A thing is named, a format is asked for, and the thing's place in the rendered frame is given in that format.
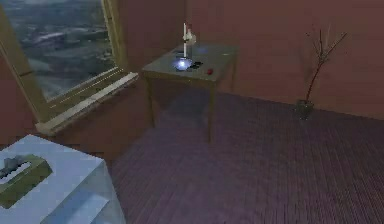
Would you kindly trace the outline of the olive wooden side table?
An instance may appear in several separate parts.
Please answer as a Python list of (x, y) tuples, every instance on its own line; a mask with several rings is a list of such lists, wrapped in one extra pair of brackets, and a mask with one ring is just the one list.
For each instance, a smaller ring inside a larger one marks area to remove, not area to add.
[[(176, 59), (176, 51), (181, 49), (182, 46), (176, 47), (145, 65), (141, 70), (147, 88), (149, 121), (152, 126), (155, 126), (152, 91), (153, 79), (164, 79), (171, 82), (180, 82), (207, 88), (209, 90), (207, 138), (208, 141), (211, 141), (213, 136), (212, 125), (216, 89), (218, 83), (225, 76), (226, 69), (230, 64), (233, 65), (231, 89), (234, 89), (238, 47), (212, 43), (196, 45), (192, 48), (192, 59), (202, 62), (203, 64), (197, 69), (177, 71), (174, 67), (174, 60)], [(207, 74), (208, 69), (213, 69), (212, 75)]]

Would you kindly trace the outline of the white desk lamp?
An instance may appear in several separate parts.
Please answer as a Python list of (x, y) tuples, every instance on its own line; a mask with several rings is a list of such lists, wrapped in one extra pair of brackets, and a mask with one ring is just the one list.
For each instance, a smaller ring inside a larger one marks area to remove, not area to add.
[(191, 25), (185, 22), (183, 24), (183, 46), (181, 50), (176, 51), (174, 60), (174, 67), (177, 71), (186, 71), (192, 66), (192, 47), (195, 43), (196, 36), (192, 33)]

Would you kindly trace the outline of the bare twig plant in vase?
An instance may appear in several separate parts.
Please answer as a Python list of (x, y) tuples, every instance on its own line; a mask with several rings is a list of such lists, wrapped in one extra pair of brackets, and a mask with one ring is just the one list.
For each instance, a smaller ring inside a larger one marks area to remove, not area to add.
[(315, 81), (320, 74), (322, 67), (330, 60), (331, 54), (337, 46), (347, 37), (347, 32), (341, 32), (335, 40), (329, 42), (330, 27), (328, 27), (326, 36), (323, 36), (322, 29), (307, 33), (306, 37), (311, 43), (315, 53), (314, 67), (310, 72), (310, 81), (303, 99), (298, 99), (295, 103), (295, 112), (300, 120), (307, 120), (314, 110), (315, 104), (311, 101), (311, 93), (315, 85)]

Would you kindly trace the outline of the white cabinet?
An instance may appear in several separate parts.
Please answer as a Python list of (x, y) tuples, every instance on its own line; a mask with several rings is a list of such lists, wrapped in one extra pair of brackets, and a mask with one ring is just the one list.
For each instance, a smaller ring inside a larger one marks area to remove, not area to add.
[(127, 224), (106, 162), (27, 135), (0, 151), (44, 158), (52, 173), (12, 207), (0, 207), (0, 224)]

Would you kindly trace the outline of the wooden framed window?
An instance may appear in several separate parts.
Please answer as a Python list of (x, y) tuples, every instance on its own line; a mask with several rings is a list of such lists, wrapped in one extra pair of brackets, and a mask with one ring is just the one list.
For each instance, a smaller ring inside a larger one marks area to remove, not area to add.
[(0, 51), (48, 136), (138, 80), (118, 0), (0, 0)]

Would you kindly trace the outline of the olive green tissue box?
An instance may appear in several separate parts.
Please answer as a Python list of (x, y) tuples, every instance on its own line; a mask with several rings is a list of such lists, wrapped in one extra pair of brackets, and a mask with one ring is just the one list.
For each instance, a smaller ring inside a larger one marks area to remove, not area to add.
[(0, 169), (0, 206), (9, 209), (51, 173), (49, 163), (33, 154), (5, 158)]

